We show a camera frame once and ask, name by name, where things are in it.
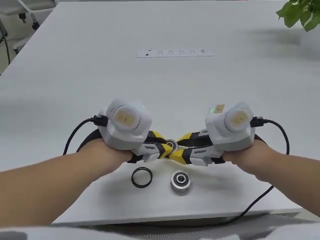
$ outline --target sticker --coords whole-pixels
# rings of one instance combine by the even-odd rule
[[[246,123],[248,121],[249,117],[244,111],[239,111],[237,114],[235,114],[230,122],[234,127],[237,127],[243,123]]]
[[[215,106],[214,113],[215,114],[221,114],[224,111],[225,105],[224,104],[219,104]]]
[[[125,110],[119,110],[115,116],[115,120],[127,127],[131,127],[135,122],[135,117],[128,114]]]

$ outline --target power outlet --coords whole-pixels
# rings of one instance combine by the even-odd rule
[[[200,48],[200,49],[147,49],[137,52],[137,58],[181,58],[181,57],[213,57],[213,51]]]

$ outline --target ball bearing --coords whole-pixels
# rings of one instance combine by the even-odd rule
[[[184,171],[175,171],[170,177],[170,185],[176,192],[186,192],[191,186],[191,178]]]

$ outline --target leaf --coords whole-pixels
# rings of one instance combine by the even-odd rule
[[[291,5],[284,14],[284,24],[291,28],[300,19],[303,10],[298,5]]]
[[[311,12],[310,11],[305,11],[301,14],[300,16],[300,22],[301,25],[304,27],[306,22],[309,20],[309,18],[311,17]]]
[[[309,32],[310,30],[314,29],[318,24],[320,24],[320,11],[316,11],[313,13],[312,20],[309,21],[305,26],[304,30]]]
[[[283,5],[282,9],[276,12],[276,14],[280,18],[283,18],[285,16],[286,11],[292,6],[292,2],[288,1],[285,5]]]

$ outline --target metal ring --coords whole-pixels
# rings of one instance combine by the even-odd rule
[[[148,173],[150,174],[150,180],[149,180],[149,182],[147,182],[146,184],[140,185],[140,184],[138,184],[138,183],[135,182],[135,180],[134,180],[134,175],[135,175],[137,172],[143,171],[143,170],[146,171],[146,172],[148,172]],[[133,184],[135,187],[137,187],[137,188],[139,188],[139,189],[143,189],[143,188],[148,187],[148,186],[151,184],[152,178],[153,178],[153,174],[152,174],[151,170],[150,170],[149,168],[147,168],[147,167],[141,166],[141,167],[138,167],[136,170],[133,171],[133,173],[132,173],[132,175],[131,175],[131,182],[132,182],[132,184]]]

